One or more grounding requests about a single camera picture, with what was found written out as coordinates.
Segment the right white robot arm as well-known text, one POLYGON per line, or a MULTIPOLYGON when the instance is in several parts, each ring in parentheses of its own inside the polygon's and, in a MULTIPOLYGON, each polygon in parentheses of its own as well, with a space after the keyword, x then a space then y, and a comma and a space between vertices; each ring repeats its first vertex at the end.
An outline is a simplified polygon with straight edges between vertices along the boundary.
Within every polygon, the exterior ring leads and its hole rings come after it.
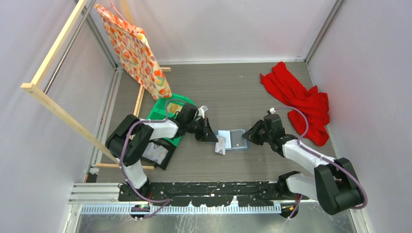
POLYGON ((301 194, 318 201, 330 215, 367 204, 367 195, 352 163, 346 158, 335 159, 321 154, 298 137, 287 134, 278 114, 266 115, 242 137, 256 145, 269 144, 272 151, 311 173, 310 177, 297 171, 279 176, 277 192, 281 198, 290 199, 301 194))

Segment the white VIP credit card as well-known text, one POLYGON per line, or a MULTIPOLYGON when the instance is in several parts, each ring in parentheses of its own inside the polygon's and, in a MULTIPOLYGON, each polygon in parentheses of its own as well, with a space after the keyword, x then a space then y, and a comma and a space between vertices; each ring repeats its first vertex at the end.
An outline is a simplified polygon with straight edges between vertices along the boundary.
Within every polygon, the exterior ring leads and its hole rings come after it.
POLYGON ((224 136, 217 135, 218 142, 215 144, 215 152, 220 155, 225 155, 226 152, 226 138, 224 136))

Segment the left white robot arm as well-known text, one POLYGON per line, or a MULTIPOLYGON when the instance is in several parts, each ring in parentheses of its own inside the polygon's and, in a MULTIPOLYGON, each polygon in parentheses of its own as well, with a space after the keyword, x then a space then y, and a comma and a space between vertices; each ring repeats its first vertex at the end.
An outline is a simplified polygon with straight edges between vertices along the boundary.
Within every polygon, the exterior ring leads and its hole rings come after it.
POLYGON ((173 140, 191 133, 197 141, 218 142, 205 116, 206 110, 206 106, 186 103, 173 116, 166 115, 164 119, 125 117, 105 146, 118 160, 132 197, 143 201, 149 195, 150 181, 141 162, 166 169, 177 148, 173 140))

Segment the dark grey credit card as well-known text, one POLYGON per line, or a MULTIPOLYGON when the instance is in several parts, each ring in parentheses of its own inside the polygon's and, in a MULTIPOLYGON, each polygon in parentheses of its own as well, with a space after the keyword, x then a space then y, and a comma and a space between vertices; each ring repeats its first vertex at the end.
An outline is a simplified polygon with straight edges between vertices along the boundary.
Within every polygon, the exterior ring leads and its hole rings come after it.
POLYGON ((230 131, 230 144, 234 150, 243 149, 247 146, 245 139, 242 135, 245 133, 243 129, 230 131))

